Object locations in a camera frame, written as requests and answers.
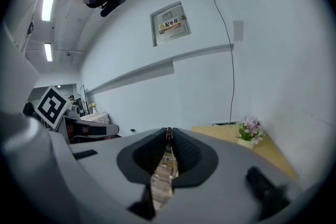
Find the warning label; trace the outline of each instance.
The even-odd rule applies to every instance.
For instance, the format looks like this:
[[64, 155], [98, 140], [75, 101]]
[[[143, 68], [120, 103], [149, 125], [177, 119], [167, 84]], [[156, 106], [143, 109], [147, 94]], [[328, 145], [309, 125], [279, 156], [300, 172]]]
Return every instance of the warning label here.
[[178, 17], [175, 17], [173, 20], [159, 25], [160, 34], [163, 34], [164, 32], [172, 30], [178, 26], [181, 26], [181, 23], [178, 21]]

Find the black cable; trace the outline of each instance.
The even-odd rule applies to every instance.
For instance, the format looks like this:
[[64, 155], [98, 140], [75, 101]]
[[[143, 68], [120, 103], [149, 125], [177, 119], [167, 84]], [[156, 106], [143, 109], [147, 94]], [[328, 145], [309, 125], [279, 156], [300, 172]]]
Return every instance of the black cable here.
[[228, 39], [229, 39], [230, 50], [231, 50], [232, 72], [233, 72], [233, 92], [232, 92], [232, 99], [231, 99], [231, 106], [230, 106], [230, 123], [231, 123], [231, 119], [232, 119], [232, 104], [233, 104], [233, 98], [234, 98], [234, 96], [235, 96], [235, 66], [234, 66], [234, 63], [233, 63], [232, 44], [231, 44], [231, 41], [230, 41], [229, 32], [228, 32], [228, 30], [227, 30], [227, 27], [226, 27], [226, 23], [225, 23], [225, 21], [224, 21], [224, 18], [223, 18], [222, 14], [221, 14], [220, 11], [219, 11], [219, 8], [218, 8], [218, 6], [217, 6], [216, 0], [214, 0], [214, 1], [215, 1], [215, 6], [216, 6], [216, 8], [217, 8], [217, 10], [218, 10], [218, 12], [219, 12], [219, 14], [220, 14], [222, 20], [223, 20], [223, 23], [224, 23], [224, 25], [225, 25], [226, 34], [227, 34], [227, 37], [228, 37]]

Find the wooden table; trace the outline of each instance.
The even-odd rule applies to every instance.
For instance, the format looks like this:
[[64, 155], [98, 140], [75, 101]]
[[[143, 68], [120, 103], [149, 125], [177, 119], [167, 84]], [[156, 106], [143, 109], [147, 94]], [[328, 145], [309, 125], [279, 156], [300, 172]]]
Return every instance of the wooden table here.
[[[239, 136], [238, 125], [193, 127], [192, 131], [232, 143], [237, 143], [237, 136]], [[268, 160], [270, 163], [274, 164], [292, 179], [296, 181], [298, 180], [297, 174], [290, 166], [280, 149], [268, 135], [266, 135], [264, 139], [258, 143], [258, 145], [255, 145], [253, 151]]]

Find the potted plant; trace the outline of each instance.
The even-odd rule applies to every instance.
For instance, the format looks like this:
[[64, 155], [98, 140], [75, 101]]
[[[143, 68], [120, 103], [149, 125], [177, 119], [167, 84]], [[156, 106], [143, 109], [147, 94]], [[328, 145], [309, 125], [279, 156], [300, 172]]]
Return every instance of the potted plant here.
[[89, 108], [92, 108], [92, 114], [97, 114], [96, 106], [95, 103], [89, 104]]
[[245, 117], [238, 126], [239, 134], [238, 144], [248, 147], [251, 150], [265, 136], [261, 128], [261, 122], [251, 117]]

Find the fluorescent light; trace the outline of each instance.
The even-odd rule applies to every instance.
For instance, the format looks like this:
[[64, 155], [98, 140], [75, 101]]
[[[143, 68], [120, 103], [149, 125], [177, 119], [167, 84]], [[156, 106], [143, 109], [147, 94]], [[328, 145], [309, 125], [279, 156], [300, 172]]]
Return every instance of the fluorescent light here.
[[51, 62], [53, 57], [51, 56], [51, 45], [50, 43], [45, 43], [44, 48], [46, 50], [47, 61]]
[[51, 8], [54, 0], [43, 0], [42, 20], [50, 21]]

